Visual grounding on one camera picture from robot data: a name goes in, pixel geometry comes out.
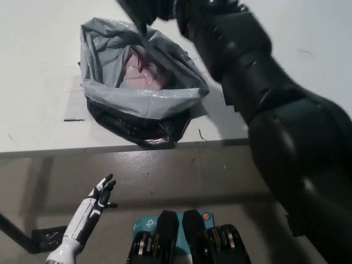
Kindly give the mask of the black and white right hand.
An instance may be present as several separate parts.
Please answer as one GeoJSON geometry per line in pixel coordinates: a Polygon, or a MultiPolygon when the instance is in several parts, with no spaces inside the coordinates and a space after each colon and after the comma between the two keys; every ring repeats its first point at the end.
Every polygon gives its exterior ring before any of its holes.
{"type": "Polygon", "coordinates": [[[238,1],[119,1],[142,35],[156,19],[175,20],[209,74],[220,81],[247,53],[271,54],[270,38],[249,8],[238,1]]]}

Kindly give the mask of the white and black left hand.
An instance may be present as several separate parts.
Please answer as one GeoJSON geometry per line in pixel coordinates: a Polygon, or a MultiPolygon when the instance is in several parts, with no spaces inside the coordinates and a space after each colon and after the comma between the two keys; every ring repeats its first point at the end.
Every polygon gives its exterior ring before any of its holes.
{"type": "Polygon", "coordinates": [[[111,192],[116,184],[112,178],[113,174],[103,178],[83,199],[67,226],[64,237],[74,239],[80,245],[85,245],[102,212],[107,208],[118,207],[116,203],[109,202],[111,192]]]}

